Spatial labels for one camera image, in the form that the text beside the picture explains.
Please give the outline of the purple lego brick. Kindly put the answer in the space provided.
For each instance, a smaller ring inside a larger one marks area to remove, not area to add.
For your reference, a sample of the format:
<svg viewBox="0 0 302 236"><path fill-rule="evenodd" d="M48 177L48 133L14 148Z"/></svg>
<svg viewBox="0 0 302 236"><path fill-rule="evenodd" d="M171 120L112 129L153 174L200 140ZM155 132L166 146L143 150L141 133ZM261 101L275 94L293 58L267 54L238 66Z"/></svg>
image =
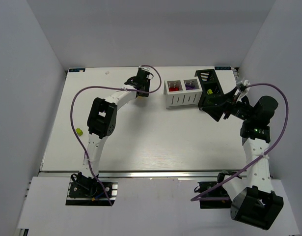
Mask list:
<svg viewBox="0 0 302 236"><path fill-rule="evenodd" d="M193 90L193 89L195 89L195 86L193 86L193 85L185 85L185 87L186 87L186 90Z"/></svg>

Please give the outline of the small green lego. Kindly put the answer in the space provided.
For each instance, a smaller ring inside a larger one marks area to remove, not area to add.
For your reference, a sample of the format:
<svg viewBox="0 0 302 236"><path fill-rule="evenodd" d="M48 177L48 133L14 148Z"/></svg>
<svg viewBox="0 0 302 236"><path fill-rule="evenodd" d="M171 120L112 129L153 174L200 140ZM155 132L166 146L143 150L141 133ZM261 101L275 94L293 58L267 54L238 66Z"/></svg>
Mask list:
<svg viewBox="0 0 302 236"><path fill-rule="evenodd" d="M78 136L82 136L83 135L83 131L80 128L76 128L76 133Z"/></svg>

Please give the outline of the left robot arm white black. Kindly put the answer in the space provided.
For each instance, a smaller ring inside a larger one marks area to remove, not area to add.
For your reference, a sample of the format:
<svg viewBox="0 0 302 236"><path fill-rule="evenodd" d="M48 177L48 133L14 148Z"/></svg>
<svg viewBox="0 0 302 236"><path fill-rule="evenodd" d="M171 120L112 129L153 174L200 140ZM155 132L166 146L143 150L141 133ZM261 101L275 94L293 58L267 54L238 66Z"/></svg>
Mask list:
<svg viewBox="0 0 302 236"><path fill-rule="evenodd" d="M106 98L95 98L87 119L88 144L81 174L95 178L99 174L99 162L107 138L114 132L118 110L125 104L149 92L150 72L146 67L139 67L137 75L124 83L124 88Z"/></svg>

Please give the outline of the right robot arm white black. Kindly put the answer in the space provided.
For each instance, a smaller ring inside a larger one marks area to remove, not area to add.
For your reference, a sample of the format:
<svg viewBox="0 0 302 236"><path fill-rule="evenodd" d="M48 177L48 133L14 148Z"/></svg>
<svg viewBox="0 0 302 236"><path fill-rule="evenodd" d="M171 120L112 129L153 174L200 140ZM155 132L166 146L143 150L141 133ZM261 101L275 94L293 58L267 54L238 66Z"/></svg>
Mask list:
<svg viewBox="0 0 302 236"><path fill-rule="evenodd" d="M234 88L224 94L208 89L198 104L200 110L214 120L227 119L230 115L243 120L240 136L246 155L245 178L238 172L222 171L217 183L204 190L200 203L210 207L209 201L230 204L231 219L263 230L268 230L279 213L284 201L271 183L268 151L270 148L269 123L278 102L270 96L262 96L254 106L248 98Z"/></svg>

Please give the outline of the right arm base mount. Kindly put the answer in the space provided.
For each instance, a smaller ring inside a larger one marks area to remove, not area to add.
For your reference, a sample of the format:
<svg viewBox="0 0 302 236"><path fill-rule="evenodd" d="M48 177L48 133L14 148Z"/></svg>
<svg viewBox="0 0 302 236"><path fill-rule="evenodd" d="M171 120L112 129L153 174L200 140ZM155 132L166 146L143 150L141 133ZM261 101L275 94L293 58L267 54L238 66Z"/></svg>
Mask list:
<svg viewBox="0 0 302 236"><path fill-rule="evenodd" d="M194 193L202 193L218 183L222 182L225 177L234 175L232 171L222 171L218 174L216 181L201 181L198 182L198 186L194 189ZM206 195L203 198L229 198L227 191L221 186ZM231 200L204 200L199 201L200 209L230 209Z"/></svg>

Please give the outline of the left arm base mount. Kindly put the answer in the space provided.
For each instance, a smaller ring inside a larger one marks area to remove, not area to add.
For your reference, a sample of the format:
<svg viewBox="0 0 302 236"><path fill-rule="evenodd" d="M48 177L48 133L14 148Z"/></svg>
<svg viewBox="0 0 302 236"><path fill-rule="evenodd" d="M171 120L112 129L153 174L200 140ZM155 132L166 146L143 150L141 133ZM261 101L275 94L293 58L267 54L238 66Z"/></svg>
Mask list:
<svg viewBox="0 0 302 236"><path fill-rule="evenodd" d="M67 206L112 206L117 195L117 183L103 181L102 185L95 178L85 177L81 173L72 174L65 204Z"/></svg>

